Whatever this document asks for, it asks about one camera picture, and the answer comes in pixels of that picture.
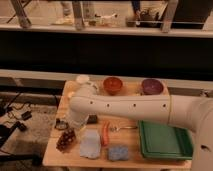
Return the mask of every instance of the bowl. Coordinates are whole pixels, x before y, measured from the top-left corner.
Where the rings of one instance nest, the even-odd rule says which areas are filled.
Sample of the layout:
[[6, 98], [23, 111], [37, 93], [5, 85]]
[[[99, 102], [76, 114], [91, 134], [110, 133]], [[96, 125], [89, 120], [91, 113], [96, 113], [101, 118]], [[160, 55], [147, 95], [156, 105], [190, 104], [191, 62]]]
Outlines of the bowl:
[[123, 82], [118, 77], [107, 77], [103, 82], [104, 90], [110, 94], [117, 94], [123, 87]]
[[158, 95], [163, 92], [164, 86], [157, 79], [148, 78], [142, 81], [142, 91], [145, 95]]

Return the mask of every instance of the wooden table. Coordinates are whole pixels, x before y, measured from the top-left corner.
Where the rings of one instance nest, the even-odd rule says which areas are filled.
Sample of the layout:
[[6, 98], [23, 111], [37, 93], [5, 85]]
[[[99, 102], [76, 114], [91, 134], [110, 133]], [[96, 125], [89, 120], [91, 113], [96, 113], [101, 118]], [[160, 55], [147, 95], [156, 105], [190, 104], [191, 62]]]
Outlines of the wooden table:
[[[97, 82], [100, 87], [100, 94], [107, 95], [103, 90], [102, 82]], [[60, 105], [56, 117], [63, 117], [68, 109], [68, 93], [76, 91], [79, 85], [74, 81], [67, 81], [63, 90]], [[122, 91], [118, 95], [136, 95], [140, 92], [140, 83], [125, 82]], [[88, 125], [87, 128], [98, 129], [101, 133], [101, 127], [104, 121], [110, 121], [110, 125], [126, 126], [136, 125], [137, 122], [120, 117], [100, 115], [98, 124]], [[99, 159], [90, 160], [79, 156], [79, 143], [72, 144], [72, 147], [66, 153], [61, 153], [56, 149], [56, 143], [61, 131], [52, 129], [50, 139], [43, 159], [45, 166], [69, 166], [69, 167], [97, 167], [97, 168], [160, 168], [160, 169], [189, 169], [191, 161], [166, 161], [145, 159], [140, 153], [140, 141], [138, 129], [120, 130], [119, 132], [109, 132], [110, 144], [124, 144], [129, 148], [128, 161], [110, 162], [107, 160], [107, 148], [101, 149]]]

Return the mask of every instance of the plastic tray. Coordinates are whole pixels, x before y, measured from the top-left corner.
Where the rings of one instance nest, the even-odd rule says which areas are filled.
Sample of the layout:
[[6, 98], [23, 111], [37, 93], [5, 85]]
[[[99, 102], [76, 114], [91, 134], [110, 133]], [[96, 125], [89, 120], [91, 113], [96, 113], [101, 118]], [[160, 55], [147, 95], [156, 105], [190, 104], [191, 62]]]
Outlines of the plastic tray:
[[145, 158], [192, 159], [193, 145], [185, 129], [140, 121], [139, 133]]

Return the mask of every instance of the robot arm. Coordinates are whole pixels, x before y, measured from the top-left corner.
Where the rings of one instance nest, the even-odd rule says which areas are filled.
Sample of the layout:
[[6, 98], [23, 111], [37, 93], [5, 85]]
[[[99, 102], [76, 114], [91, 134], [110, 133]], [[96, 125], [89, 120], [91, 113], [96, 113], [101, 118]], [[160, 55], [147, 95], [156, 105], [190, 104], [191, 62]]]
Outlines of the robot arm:
[[70, 99], [69, 124], [77, 130], [81, 129], [90, 113], [189, 129], [196, 134], [192, 171], [213, 170], [213, 136], [210, 136], [213, 130], [212, 99], [175, 95], [101, 96], [98, 95], [98, 87], [87, 82]]

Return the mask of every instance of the red object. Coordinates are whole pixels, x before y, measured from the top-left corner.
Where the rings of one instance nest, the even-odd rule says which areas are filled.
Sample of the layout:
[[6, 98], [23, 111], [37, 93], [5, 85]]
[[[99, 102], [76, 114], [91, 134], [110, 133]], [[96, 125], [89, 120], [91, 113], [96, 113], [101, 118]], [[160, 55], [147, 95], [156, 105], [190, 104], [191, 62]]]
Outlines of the red object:
[[104, 90], [106, 90], [110, 95], [115, 95], [118, 93], [123, 82], [118, 77], [107, 77], [103, 82]]
[[109, 144], [108, 129], [109, 129], [109, 122], [105, 122], [102, 127], [102, 141], [101, 141], [102, 146], [107, 146]]
[[156, 79], [145, 79], [142, 81], [142, 90], [145, 95], [157, 95], [163, 92], [163, 84]]

